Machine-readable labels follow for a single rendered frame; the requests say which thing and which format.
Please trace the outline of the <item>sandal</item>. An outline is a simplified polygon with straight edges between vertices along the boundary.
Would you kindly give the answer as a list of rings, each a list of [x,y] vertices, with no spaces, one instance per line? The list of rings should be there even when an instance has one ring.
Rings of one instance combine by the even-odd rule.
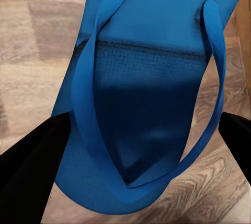
[[[54,182],[79,205],[127,215],[153,204],[219,124],[224,29],[239,0],[86,0],[51,117],[71,134]],[[211,120],[180,162],[204,72],[220,79]]]

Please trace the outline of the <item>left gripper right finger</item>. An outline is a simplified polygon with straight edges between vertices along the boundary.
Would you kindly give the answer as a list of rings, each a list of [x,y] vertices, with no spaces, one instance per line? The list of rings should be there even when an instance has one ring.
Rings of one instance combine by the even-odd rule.
[[[251,185],[251,121],[223,112],[218,130]]]

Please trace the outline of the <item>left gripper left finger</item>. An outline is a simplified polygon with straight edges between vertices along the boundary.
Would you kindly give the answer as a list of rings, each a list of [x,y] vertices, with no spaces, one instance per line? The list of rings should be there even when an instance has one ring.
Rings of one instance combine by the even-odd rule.
[[[41,224],[70,134],[62,113],[0,156],[0,224]]]

